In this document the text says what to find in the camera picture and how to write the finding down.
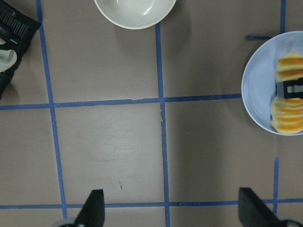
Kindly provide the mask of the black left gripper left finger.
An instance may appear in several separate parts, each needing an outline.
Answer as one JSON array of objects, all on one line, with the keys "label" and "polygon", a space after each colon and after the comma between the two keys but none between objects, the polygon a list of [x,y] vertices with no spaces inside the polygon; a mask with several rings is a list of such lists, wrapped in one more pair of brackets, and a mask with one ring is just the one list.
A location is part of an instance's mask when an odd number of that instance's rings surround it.
[{"label": "black left gripper left finger", "polygon": [[57,221],[54,227],[102,227],[105,223],[105,203],[102,189],[92,190],[76,218]]}]

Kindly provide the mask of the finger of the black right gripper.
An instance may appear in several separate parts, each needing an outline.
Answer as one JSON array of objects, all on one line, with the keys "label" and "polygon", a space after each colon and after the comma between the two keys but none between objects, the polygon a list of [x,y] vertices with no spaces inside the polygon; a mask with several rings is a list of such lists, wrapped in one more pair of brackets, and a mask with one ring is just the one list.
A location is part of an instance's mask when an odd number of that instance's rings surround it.
[{"label": "finger of the black right gripper", "polygon": [[276,83],[276,96],[283,99],[303,98],[303,78]]}]

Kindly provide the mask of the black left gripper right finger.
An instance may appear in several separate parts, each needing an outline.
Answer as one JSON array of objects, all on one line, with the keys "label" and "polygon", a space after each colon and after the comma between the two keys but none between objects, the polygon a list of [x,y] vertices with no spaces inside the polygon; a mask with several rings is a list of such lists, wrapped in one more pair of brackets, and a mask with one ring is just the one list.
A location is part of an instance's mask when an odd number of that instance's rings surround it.
[{"label": "black left gripper right finger", "polygon": [[238,217],[244,227],[301,227],[293,219],[279,219],[249,187],[239,188]]}]

